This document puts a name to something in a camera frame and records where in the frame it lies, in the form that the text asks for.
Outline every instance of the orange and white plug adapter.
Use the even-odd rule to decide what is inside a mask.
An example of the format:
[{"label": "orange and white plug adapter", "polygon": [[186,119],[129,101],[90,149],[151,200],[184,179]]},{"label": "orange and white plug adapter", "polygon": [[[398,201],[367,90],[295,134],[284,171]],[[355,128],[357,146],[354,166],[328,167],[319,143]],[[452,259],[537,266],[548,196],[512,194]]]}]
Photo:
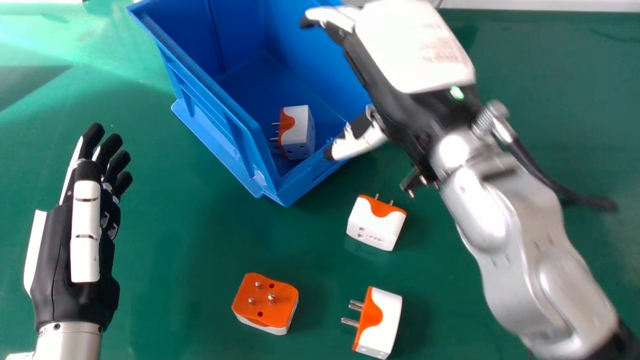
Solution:
[{"label": "orange and white plug adapter", "polygon": [[280,110],[278,142],[280,151],[287,160],[303,160],[316,151],[316,125],[308,105],[288,106]]},{"label": "orange and white plug adapter", "polygon": [[244,276],[231,310],[241,323],[284,335],[298,306],[298,290],[256,273]]},{"label": "orange and white plug adapter", "polygon": [[406,219],[406,211],[393,204],[378,200],[378,194],[358,195],[349,215],[347,235],[382,250],[393,250]]},{"label": "orange and white plug adapter", "polygon": [[360,312],[360,320],[340,319],[356,329],[353,351],[386,359],[396,342],[402,296],[370,286],[364,303],[352,300],[349,308]]}]

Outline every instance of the green table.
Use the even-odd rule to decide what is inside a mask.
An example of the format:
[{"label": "green table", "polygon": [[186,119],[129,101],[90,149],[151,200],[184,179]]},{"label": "green table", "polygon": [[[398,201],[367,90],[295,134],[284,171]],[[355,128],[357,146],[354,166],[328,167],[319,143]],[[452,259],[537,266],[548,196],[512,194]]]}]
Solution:
[{"label": "green table", "polygon": [[[353,353],[349,299],[369,285],[404,297],[395,359],[525,359],[493,319],[478,267],[434,190],[418,200],[410,169],[385,146],[353,160],[285,209],[254,199],[169,110],[151,40],[124,0],[0,7],[0,357],[33,348],[22,267],[33,210],[51,209],[91,122],[125,139],[135,182],[122,203],[114,274],[120,308],[103,359],[365,359]],[[547,172],[620,202],[572,208],[566,228],[626,322],[640,331],[640,15],[454,12],[480,91],[506,103]],[[346,238],[359,193],[408,212],[395,251]],[[295,285],[287,336],[231,312],[247,272]]]}]

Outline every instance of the green indicator light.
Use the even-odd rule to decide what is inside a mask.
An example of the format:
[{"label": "green indicator light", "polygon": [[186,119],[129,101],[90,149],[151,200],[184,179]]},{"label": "green indicator light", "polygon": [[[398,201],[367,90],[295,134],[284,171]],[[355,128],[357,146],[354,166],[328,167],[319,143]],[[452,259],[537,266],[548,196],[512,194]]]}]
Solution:
[{"label": "green indicator light", "polygon": [[462,90],[460,90],[459,87],[457,86],[452,86],[449,89],[449,93],[451,94],[451,96],[453,96],[454,99],[456,100],[464,100],[465,99],[465,94],[462,92]]}]

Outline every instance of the robotic arm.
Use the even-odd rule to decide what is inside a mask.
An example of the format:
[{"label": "robotic arm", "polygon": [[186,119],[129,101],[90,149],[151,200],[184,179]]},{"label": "robotic arm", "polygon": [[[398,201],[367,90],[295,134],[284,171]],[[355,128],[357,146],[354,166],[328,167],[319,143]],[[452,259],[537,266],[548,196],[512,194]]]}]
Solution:
[{"label": "robotic arm", "polygon": [[506,108],[481,104],[469,57],[429,1],[312,8],[300,25],[321,26],[344,48],[373,102],[327,148],[329,160],[387,140],[403,147],[415,167],[402,188],[411,197],[422,185],[438,189],[478,262],[493,315],[538,359],[640,359],[637,339],[564,230],[561,203],[616,204],[540,170]]},{"label": "robotic arm", "polygon": [[93,124],[78,140],[60,203],[36,210],[24,266],[38,340],[34,352],[6,360],[97,360],[102,333],[118,308],[120,285],[111,275],[120,227],[120,197],[131,185],[131,158],[117,134],[99,146]]}]

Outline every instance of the blue box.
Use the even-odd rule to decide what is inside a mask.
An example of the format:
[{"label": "blue box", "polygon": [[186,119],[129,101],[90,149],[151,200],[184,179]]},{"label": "blue box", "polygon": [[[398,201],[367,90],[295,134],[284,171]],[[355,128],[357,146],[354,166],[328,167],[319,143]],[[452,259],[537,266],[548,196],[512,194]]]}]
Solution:
[{"label": "blue box", "polygon": [[[156,41],[177,101],[173,112],[255,197],[289,206],[342,163],[323,149],[370,103],[342,49],[298,21],[311,0],[146,0],[130,13]],[[287,161],[275,137],[280,108],[308,104],[316,152]]]}]

